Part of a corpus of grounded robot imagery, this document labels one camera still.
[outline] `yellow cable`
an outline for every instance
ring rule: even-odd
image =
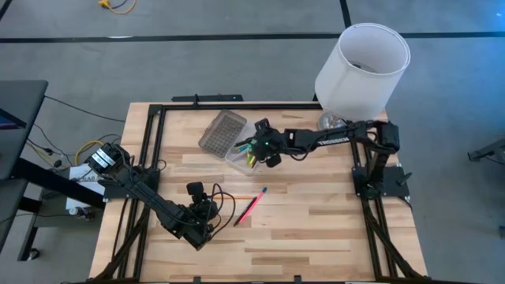
[[[27,144],[30,148],[32,148],[32,149],[33,149],[33,151],[35,151],[37,154],[39,154],[39,155],[40,155],[40,157],[41,157],[42,159],[45,159],[45,160],[46,160],[46,162],[48,162],[48,163],[49,163],[49,164],[51,164],[51,165],[54,165],[55,161],[54,161],[53,159],[49,158],[49,156],[48,156],[48,155],[46,155],[46,153],[44,153],[44,152],[42,152],[42,151],[39,151],[39,149],[35,148],[35,147],[31,144],[31,143],[26,143],[26,144]]]
[[[79,165],[79,155],[80,153],[84,150],[84,148],[86,148],[88,145],[93,145],[93,144],[98,144],[100,146],[103,146],[103,143],[102,141],[98,141],[98,140],[91,140],[89,142],[87,142],[86,144],[82,145],[82,147],[77,151],[76,153],[76,156],[75,156],[75,159],[74,159],[74,163],[77,165]]]
[[[133,8],[135,7],[137,3],[137,0],[133,0],[133,4],[126,10],[126,11],[116,11],[115,9],[112,9],[112,7],[110,7],[110,3],[109,3],[109,0],[100,0],[98,1],[98,5],[102,6],[103,8],[108,8],[112,13],[115,13],[117,15],[125,15],[127,13],[130,13]]]

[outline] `wooden table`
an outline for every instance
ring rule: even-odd
[[[149,104],[132,103],[125,124],[122,147],[137,157]],[[218,112],[166,113],[160,158],[166,160],[167,167],[161,174],[159,194],[175,203],[189,204],[191,198],[185,185],[192,181],[202,181],[206,192],[211,191],[214,182],[234,195],[256,196],[264,186],[268,191],[241,225],[230,225],[199,252],[167,233],[155,214],[151,214],[140,280],[192,281],[193,276],[201,276],[202,281],[292,281],[294,275],[301,275],[305,281],[373,280],[361,202],[354,195],[350,173],[353,166],[350,145],[318,148],[303,162],[284,156],[277,167],[269,169],[261,165],[254,176],[248,177],[205,154],[198,146],[198,140]],[[322,114],[322,110],[234,112],[248,121],[268,118],[281,131],[316,129]],[[386,119],[386,114],[379,119]],[[155,129],[150,145],[154,144],[154,136]],[[390,162],[396,163],[397,158],[391,157]],[[236,215],[248,202],[237,201]],[[412,267],[425,274],[410,209],[398,198],[383,198],[383,202],[391,240]],[[122,200],[107,204],[90,277],[101,272],[110,261],[122,204]],[[223,221],[231,209],[232,201],[226,200],[221,213]],[[125,216],[120,244],[126,219]],[[387,275],[383,247],[378,239],[377,242],[383,274]],[[136,247],[134,244],[130,253],[127,276],[133,273]]]

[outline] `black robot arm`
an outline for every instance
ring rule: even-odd
[[[92,170],[104,179],[104,186],[120,186],[131,195],[142,200],[158,217],[165,230],[176,238],[183,237],[196,250],[200,250],[211,240],[214,230],[208,220],[217,215],[217,205],[204,193],[201,182],[188,184],[188,193],[193,196],[193,204],[188,207],[164,200],[147,185],[155,174],[151,169],[130,165],[128,152],[117,144],[104,144],[86,162]]]
[[[373,199],[383,191],[383,169],[389,155],[396,153],[399,146],[398,127],[385,121],[358,121],[335,129],[312,131],[309,129],[285,129],[280,133],[270,126],[265,118],[255,124],[256,134],[235,146],[249,144],[250,154],[259,163],[274,167],[281,163],[280,154],[289,155],[301,161],[319,147],[358,142],[373,152],[367,164],[366,196]],[[375,129],[376,139],[368,137],[368,131]]]

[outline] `gray carpet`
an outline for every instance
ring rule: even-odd
[[[503,30],[494,1],[349,0],[354,22],[400,32]],[[139,1],[128,16],[95,1],[13,0],[0,37],[179,35],[225,32],[339,32],[338,1]],[[412,62],[387,111],[399,125],[414,218],[434,278],[501,283],[505,278],[503,167],[470,163],[466,153],[505,137],[505,39],[408,39]],[[47,94],[111,117],[130,102],[174,95],[240,93],[246,100],[310,100],[332,39],[187,43],[51,43],[0,45],[0,80],[44,79]],[[122,132],[46,101],[37,123],[64,151]],[[35,129],[31,138],[44,144]],[[24,156],[43,165],[32,152]],[[37,189],[27,195],[36,196]],[[0,283],[60,283],[88,275],[99,231],[41,230],[37,261],[15,261],[28,221],[18,218],[0,255]]]

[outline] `black desk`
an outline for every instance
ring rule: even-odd
[[[45,214],[41,208],[48,206],[43,206],[41,200],[23,196],[29,182],[93,207],[105,208],[103,197],[98,193],[20,158],[46,89],[45,80],[0,81],[0,107],[26,123],[24,129],[0,130],[0,221],[14,216],[18,209]],[[0,224],[0,252],[12,223],[13,218]],[[28,259],[38,227],[37,218],[32,218],[18,260]]]

